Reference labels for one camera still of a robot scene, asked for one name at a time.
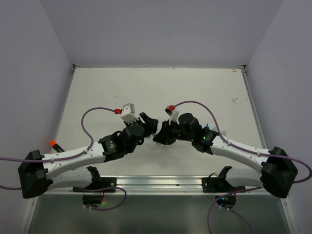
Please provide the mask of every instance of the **white table surface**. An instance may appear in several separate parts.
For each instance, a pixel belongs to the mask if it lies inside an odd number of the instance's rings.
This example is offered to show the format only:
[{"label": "white table surface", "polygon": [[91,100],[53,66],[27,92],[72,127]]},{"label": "white table surface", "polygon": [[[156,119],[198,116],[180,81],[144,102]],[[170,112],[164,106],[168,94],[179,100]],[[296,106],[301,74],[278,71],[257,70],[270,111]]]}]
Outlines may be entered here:
[{"label": "white table surface", "polygon": [[[134,69],[77,68],[57,135],[64,150],[90,143],[80,126],[82,114],[92,107],[121,108],[133,103],[136,114],[145,112],[161,123],[168,119],[164,108],[185,100],[206,104],[215,114],[226,136],[254,147],[261,147],[252,108],[239,69]],[[213,120],[196,104],[179,107],[180,114],[190,112],[202,126]],[[85,126],[95,140],[125,126],[118,115],[96,110],[85,118]],[[202,176],[219,173],[224,166],[246,167],[233,160],[203,154],[189,142],[171,146],[146,139],[132,154],[94,165],[101,175],[109,176]]]}]

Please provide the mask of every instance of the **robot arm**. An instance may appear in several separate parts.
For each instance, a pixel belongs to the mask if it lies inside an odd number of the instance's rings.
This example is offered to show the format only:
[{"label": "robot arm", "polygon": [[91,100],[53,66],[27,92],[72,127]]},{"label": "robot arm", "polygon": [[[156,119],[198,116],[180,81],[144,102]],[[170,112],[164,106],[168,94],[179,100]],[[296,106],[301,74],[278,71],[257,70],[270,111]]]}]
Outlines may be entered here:
[{"label": "robot arm", "polygon": [[[165,111],[170,120],[162,123],[160,132],[153,141],[171,145],[176,140],[185,140],[202,153],[224,156],[250,167],[250,169],[235,169],[225,167],[217,178],[209,178],[216,189],[219,187],[257,186],[265,188],[269,193],[280,198],[286,198],[298,173],[295,165],[286,159],[262,156],[260,154],[287,156],[284,150],[274,147],[273,150],[259,149],[226,139],[224,142],[218,132],[208,127],[202,128],[198,120],[190,113],[177,118],[178,110],[168,106]],[[251,154],[231,146],[231,143],[247,149]]]},{"label": "robot arm", "polygon": [[77,168],[122,158],[132,153],[137,145],[143,144],[145,137],[157,131],[158,120],[149,118],[145,113],[136,117],[133,104],[123,106],[116,114],[120,114],[126,127],[122,131],[103,137],[89,150],[86,146],[56,154],[41,155],[39,150],[30,152],[26,159],[44,162],[23,162],[19,166],[23,197],[36,197],[47,190],[61,187],[102,188],[102,181],[96,168]]}]

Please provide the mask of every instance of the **black mounting bracket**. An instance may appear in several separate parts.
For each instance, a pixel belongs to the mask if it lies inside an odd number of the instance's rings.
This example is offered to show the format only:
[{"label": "black mounting bracket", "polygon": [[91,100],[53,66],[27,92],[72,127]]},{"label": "black mounting bracket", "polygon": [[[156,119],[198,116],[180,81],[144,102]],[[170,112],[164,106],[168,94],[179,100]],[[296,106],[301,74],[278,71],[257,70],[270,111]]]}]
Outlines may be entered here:
[{"label": "black mounting bracket", "polygon": [[226,174],[231,169],[231,166],[224,167],[217,177],[203,177],[201,186],[204,193],[230,193],[233,191],[244,190],[245,186],[233,187],[226,180]]},{"label": "black mounting bracket", "polygon": [[[276,146],[269,153],[288,157],[283,149]],[[269,157],[261,165],[263,168],[260,180],[263,183],[263,188],[276,197],[286,198],[298,174],[294,163],[283,158]]]},{"label": "black mounting bracket", "polygon": [[[43,156],[39,150],[30,152],[25,159],[42,160]],[[33,198],[44,194],[52,180],[47,179],[45,174],[47,170],[43,163],[22,162],[18,168],[21,190],[24,198]]]},{"label": "black mounting bracket", "polygon": [[[116,177],[101,177],[104,188],[115,187],[117,186],[117,178]],[[105,193],[114,193],[116,189],[108,189],[105,190]]]}]

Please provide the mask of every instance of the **scuff mark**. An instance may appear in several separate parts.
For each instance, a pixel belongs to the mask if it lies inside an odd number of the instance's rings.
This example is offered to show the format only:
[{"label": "scuff mark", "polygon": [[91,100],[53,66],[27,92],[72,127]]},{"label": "scuff mark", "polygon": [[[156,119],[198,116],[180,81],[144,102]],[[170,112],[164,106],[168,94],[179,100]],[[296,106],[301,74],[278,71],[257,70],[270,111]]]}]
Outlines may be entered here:
[{"label": "scuff mark", "polygon": [[[118,92],[118,94],[120,94],[120,92]],[[120,99],[119,97],[118,97],[118,94],[115,96],[117,99]]]},{"label": "scuff mark", "polygon": [[237,105],[237,103],[236,103],[236,100],[237,100],[237,99],[238,99],[237,97],[232,99],[232,102],[234,102],[235,105]]}]

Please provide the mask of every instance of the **white wall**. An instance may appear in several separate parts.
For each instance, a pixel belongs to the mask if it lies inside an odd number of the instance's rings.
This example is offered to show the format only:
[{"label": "white wall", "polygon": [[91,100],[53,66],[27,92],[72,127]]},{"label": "white wall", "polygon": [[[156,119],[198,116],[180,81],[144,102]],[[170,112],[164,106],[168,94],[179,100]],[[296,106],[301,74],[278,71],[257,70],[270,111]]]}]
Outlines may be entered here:
[{"label": "white wall", "polygon": [[[0,2],[0,156],[47,152],[71,79],[71,63],[37,0]],[[20,187],[19,163],[0,161],[0,184]],[[18,232],[27,200],[0,190],[0,233]]]},{"label": "white wall", "polygon": [[73,63],[236,67],[283,0],[40,0]]},{"label": "white wall", "polygon": [[[247,66],[247,76],[269,147],[279,146],[312,165],[312,1],[285,0]],[[300,167],[299,178],[307,175]],[[302,234],[310,234],[311,180],[290,198]]]}]

